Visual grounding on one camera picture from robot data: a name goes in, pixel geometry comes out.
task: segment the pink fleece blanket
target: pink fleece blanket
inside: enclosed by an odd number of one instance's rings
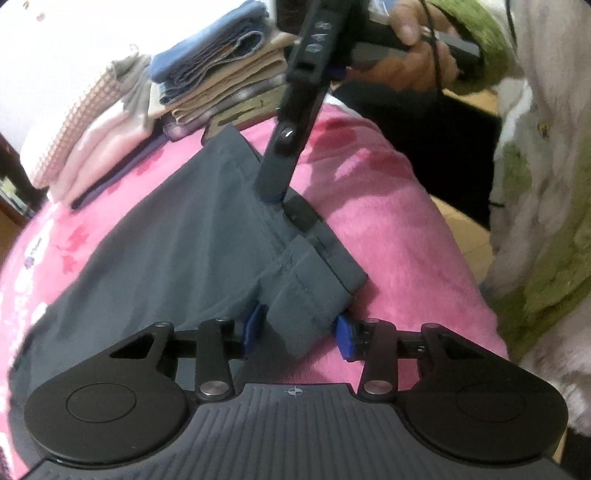
[[[244,136],[263,152],[274,121]],[[7,372],[28,329],[72,283],[97,244],[119,220],[201,149],[202,131],[168,143],[98,200],[77,213],[46,206],[15,244],[0,277],[0,474],[19,478],[27,469],[11,448],[7,424]],[[352,310],[399,330],[437,322],[506,356],[496,319],[441,214],[371,122],[325,106],[292,180],[368,273]],[[358,386],[362,365],[343,361],[331,339],[286,374],[286,383],[349,382]],[[401,365],[400,388],[417,379]]]

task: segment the pink checkered fabric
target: pink checkered fabric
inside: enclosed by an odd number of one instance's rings
[[[84,131],[132,89],[149,62],[132,47],[124,59],[101,69],[64,111],[31,128],[22,146],[21,164],[35,188],[45,188],[58,177]]]

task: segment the folded clothes stack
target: folded clothes stack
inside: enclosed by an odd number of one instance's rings
[[[107,134],[137,114],[140,98],[144,98],[148,118],[150,81],[145,72],[150,60],[132,46],[122,59],[99,69],[66,109],[31,128],[22,146],[21,163],[34,187],[51,187],[58,197],[65,197],[77,181],[79,169]]]
[[[285,82],[283,49],[297,37],[278,31],[267,16],[263,3],[248,0],[154,57],[149,115],[159,118],[169,113],[165,132],[176,130],[171,140],[193,133],[213,115]]]

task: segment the blue gripper pad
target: blue gripper pad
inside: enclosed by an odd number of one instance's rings
[[[355,361],[355,343],[353,342],[355,331],[351,322],[347,320],[345,315],[339,315],[333,328],[340,356],[348,362]]]
[[[251,314],[244,322],[244,330],[242,335],[242,347],[244,348],[244,356],[249,356],[256,346],[256,342],[261,338],[262,326],[265,320],[265,309],[260,303],[256,303],[251,310]]]

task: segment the green knitted sleeve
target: green knitted sleeve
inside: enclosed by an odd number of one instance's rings
[[[508,73],[511,47],[503,30],[478,0],[428,0],[470,32],[480,46],[483,62],[476,77],[458,80],[451,88],[459,95],[479,92],[499,83]]]

